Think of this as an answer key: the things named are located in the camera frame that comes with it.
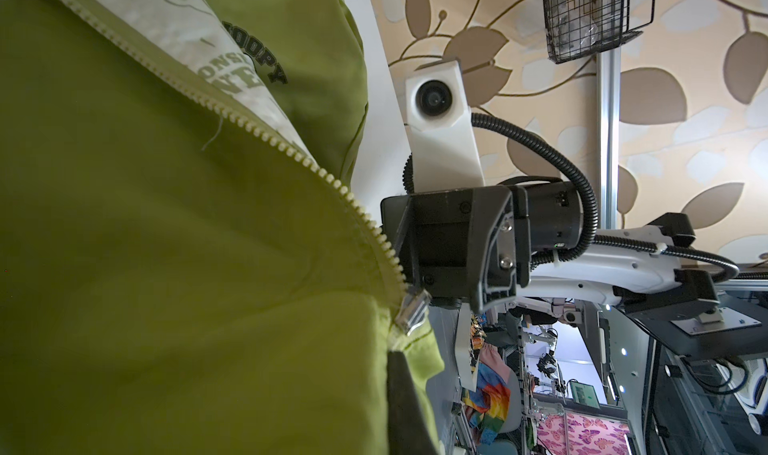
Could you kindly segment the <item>green jacket with cartoon print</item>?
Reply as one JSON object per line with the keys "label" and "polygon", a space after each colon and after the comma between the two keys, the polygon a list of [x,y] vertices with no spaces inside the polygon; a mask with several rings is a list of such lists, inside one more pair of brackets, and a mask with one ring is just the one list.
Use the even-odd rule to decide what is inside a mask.
{"label": "green jacket with cartoon print", "polygon": [[345,0],[1,0],[1,450],[390,454],[427,322],[349,184]]}

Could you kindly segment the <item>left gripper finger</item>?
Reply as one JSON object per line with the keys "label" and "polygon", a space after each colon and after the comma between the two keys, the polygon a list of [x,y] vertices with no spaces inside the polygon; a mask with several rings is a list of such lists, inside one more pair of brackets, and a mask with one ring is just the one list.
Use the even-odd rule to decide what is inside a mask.
{"label": "left gripper finger", "polygon": [[437,454],[405,355],[387,354],[388,444],[391,455]]}

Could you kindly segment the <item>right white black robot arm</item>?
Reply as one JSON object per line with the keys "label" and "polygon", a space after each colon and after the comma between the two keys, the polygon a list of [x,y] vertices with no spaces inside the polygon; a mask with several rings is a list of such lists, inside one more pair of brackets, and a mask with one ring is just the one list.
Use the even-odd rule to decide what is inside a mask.
{"label": "right white black robot arm", "polygon": [[475,114],[471,121],[565,176],[383,200],[383,230],[408,283],[437,305],[468,304],[478,314],[513,305],[561,316],[571,299],[614,306],[689,362],[766,355],[766,312],[720,300],[717,285],[735,279],[738,267],[694,249],[686,215],[601,230],[594,191],[570,160],[497,117]]}

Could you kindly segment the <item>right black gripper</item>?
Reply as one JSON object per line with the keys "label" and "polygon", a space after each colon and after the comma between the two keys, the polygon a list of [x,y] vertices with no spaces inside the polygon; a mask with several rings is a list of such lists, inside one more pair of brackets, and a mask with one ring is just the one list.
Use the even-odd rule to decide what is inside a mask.
{"label": "right black gripper", "polygon": [[574,248],[582,225],[574,184],[556,180],[392,196],[380,210],[406,283],[476,313],[527,286],[534,256]]}

